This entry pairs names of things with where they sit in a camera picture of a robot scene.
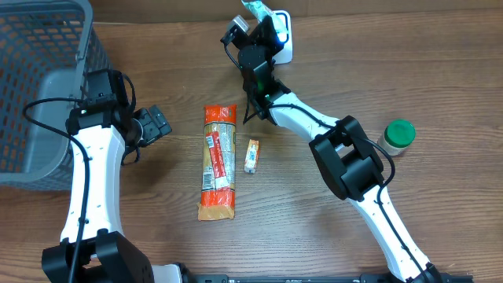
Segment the teal wet wipes pack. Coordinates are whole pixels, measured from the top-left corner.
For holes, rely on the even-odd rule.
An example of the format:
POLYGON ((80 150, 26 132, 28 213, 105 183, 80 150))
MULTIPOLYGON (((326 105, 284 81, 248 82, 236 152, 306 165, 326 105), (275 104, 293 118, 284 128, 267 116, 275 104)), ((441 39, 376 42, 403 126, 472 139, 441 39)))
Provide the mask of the teal wet wipes pack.
POLYGON ((261 0, 241 1, 245 9, 252 13, 255 18, 262 22, 266 17, 271 17, 274 29, 281 42, 287 42, 290 36, 289 16, 284 12, 275 13, 261 0))

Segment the orange red noodle packet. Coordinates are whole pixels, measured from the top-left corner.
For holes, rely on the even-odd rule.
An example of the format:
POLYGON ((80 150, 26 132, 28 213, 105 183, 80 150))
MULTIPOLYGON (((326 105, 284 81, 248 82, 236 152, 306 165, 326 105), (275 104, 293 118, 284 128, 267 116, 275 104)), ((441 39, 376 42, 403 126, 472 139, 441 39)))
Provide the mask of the orange red noodle packet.
POLYGON ((204 107, 202 185, 198 219, 235 216, 236 105, 204 107))

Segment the orange Kleenex tissue pack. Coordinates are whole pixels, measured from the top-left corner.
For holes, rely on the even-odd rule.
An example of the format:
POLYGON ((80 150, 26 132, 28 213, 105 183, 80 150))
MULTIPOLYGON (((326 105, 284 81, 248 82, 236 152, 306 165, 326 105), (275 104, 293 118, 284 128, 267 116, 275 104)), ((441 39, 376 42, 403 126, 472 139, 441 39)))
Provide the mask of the orange Kleenex tissue pack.
POLYGON ((259 141, 250 139, 244 161, 244 171, 249 174, 254 174, 258 165, 258 159, 259 141))

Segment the green lid jar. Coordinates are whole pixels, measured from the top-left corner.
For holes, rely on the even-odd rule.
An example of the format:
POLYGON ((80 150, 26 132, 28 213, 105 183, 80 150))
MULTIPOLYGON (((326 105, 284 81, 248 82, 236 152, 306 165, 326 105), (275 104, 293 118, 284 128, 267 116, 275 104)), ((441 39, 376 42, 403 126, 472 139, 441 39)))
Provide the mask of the green lid jar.
POLYGON ((377 144, 390 156, 399 156, 413 143, 416 137, 414 125, 405 119, 390 122, 377 144))

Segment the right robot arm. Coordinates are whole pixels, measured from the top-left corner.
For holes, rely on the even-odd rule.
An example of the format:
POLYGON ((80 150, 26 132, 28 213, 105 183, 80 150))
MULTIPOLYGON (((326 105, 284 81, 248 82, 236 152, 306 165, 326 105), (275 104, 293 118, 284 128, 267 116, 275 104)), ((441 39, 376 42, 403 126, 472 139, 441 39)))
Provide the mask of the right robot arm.
POLYGON ((274 56, 284 48, 272 17, 260 20, 251 30, 236 16, 221 39, 234 44, 237 56, 230 60, 239 69, 247 106, 245 119, 254 116, 291 130, 308 141, 315 163, 329 190, 349 201, 365 220, 378 242, 393 282, 440 282, 440 272, 418 248, 391 202, 382 159, 391 156, 370 140, 352 116, 325 116, 305 103, 275 79, 274 56))

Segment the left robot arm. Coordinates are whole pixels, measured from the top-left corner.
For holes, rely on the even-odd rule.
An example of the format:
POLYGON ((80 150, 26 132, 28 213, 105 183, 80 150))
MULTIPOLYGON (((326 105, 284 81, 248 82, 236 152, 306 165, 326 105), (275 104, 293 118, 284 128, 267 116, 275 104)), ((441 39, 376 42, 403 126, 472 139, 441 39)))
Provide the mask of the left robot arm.
POLYGON ((130 78, 112 69, 87 76, 65 134, 73 155, 70 207, 59 245, 42 253, 51 282, 185 282, 181 265, 152 265, 123 234, 119 176, 125 157, 171 132, 157 106, 137 108, 130 78))

